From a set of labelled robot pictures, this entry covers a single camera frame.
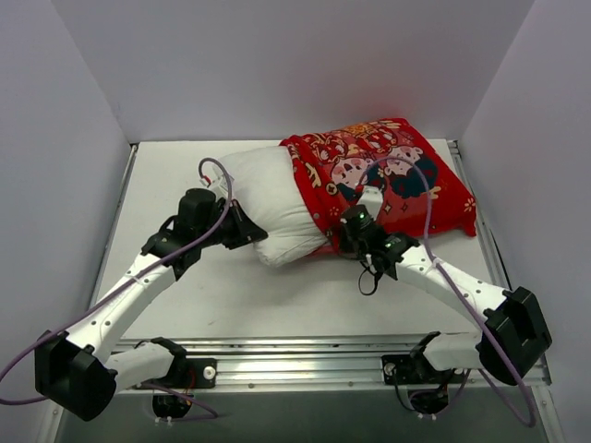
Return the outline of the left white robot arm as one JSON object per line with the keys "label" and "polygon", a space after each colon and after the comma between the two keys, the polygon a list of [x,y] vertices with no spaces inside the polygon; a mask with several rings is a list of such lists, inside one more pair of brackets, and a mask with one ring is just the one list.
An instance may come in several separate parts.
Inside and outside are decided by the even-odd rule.
{"label": "left white robot arm", "polygon": [[234,199],[192,188],[140,249],[115,286],[83,318],[60,332],[46,332],[34,351],[36,390],[78,418],[100,415],[116,393],[158,382],[185,388],[197,377],[181,345],[156,337],[115,352],[123,334],[163,292],[201,258],[203,249],[232,250],[266,239]]}

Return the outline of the red printed pillowcase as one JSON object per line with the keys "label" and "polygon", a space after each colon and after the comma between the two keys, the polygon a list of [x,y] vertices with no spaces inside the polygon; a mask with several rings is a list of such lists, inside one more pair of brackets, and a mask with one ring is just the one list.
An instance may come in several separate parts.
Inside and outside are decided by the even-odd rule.
{"label": "red printed pillowcase", "polygon": [[341,213],[363,186],[383,195],[377,222],[411,236],[463,230],[476,236],[476,201],[431,144],[405,119],[382,118],[282,140],[296,186],[317,227],[338,244]]}

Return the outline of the white pillow insert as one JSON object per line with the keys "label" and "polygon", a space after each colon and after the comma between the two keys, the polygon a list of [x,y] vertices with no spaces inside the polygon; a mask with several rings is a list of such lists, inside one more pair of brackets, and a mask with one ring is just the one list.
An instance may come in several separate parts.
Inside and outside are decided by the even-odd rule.
{"label": "white pillow insert", "polygon": [[232,179],[232,194],[246,215],[268,237],[254,244],[259,260],[281,267],[328,244],[296,186],[284,147],[230,153],[219,159]]}

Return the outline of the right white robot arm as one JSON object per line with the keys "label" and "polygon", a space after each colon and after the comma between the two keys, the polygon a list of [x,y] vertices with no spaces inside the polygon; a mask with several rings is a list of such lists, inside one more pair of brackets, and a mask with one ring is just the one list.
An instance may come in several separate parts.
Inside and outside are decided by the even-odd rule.
{"label": "right white robot arm", "polygon": [[340,219],[339,247],[379,280],[387,276],[427,293],[460,313],[476,333],[425,337],[412,351],[410,369],[429,381],[451,369],[485,370],[515,386],[552,344],[537,297],[524,287],[509,289],[481,281],[434,257],[425,245],[404,233],[386,233],[363,205]]}

